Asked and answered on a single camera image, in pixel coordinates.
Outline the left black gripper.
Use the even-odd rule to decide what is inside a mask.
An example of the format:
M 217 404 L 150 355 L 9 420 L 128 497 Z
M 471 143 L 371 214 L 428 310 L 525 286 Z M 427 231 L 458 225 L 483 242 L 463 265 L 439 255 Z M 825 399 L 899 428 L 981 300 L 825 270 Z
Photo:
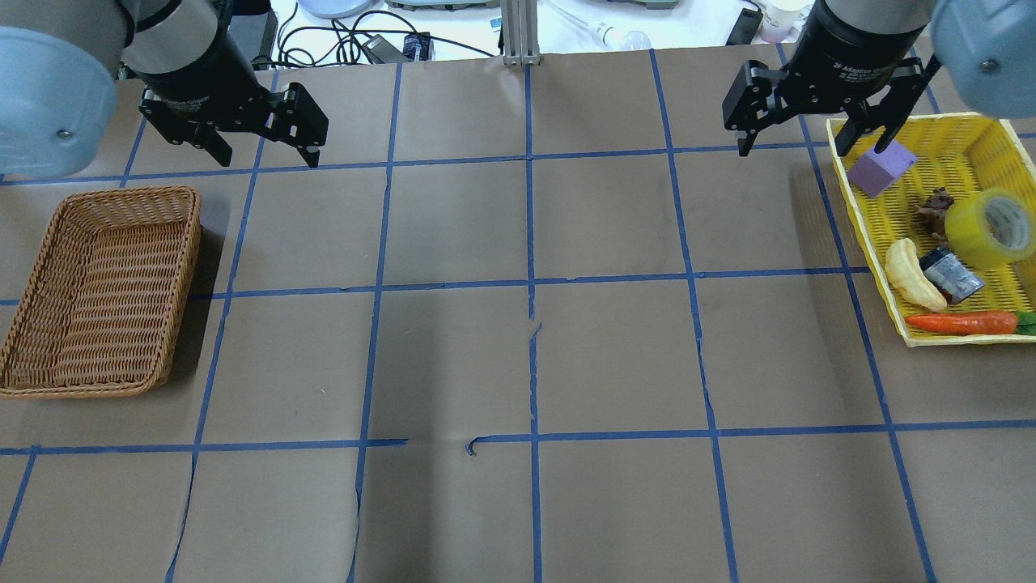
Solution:
M 167 143 L 188 143 L 228 168 L 233 149 L 223 133 L 250 133 L 295 148 L 317 168 L 329 119 L 300 83 L 274 92 L 259 84 L 251 63 L 225 32 L 139 36 L 139 77 L 146 92 L 141 114 Z

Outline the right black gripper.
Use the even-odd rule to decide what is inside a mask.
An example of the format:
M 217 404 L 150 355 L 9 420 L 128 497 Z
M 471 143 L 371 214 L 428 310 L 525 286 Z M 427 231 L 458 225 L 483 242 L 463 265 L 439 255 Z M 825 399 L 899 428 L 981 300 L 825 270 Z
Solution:
M 834 139 L 845 156 L 865 135 L 883 128 L 876 154 L 902 129 L 942 67 L 936 55 L 921 66 L 909 57 L 929 12 L 811 12 L 788 63 L 770 69 L 744 62 L 723 99 L 723 128 L 737 154 L 748 156 L 759 133 L 798 115 L 834 115 L 847 121 Z

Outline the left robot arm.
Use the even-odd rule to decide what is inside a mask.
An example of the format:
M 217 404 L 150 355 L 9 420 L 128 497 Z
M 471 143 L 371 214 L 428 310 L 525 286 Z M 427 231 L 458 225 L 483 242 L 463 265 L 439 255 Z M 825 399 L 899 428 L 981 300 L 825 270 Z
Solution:
M 225 133 L 295 148 L 315 168 L 329 119 L 300 83 L 279 92 L 254 67 L 208 1 L 4 1 L 3 174 L 49 178 L 84 170 L 100 148 L 126 67 L 144 82 L 139 111 L 173 145 L 228 166 Z

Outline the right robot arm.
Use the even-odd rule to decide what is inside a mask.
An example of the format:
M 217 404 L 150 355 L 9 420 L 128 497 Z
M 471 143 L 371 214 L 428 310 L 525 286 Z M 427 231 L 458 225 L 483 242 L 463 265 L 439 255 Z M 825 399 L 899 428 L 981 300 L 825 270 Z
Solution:
M 1035 4 L 817 1 L 784 66 L 741 66 L 721 105 L 722 122 L 745 156 L 770 126 L 843 113 L 837 154 L 874 130 L 876 151 L 884 151 L 940 71 L 970 111 L 1033 117 Z

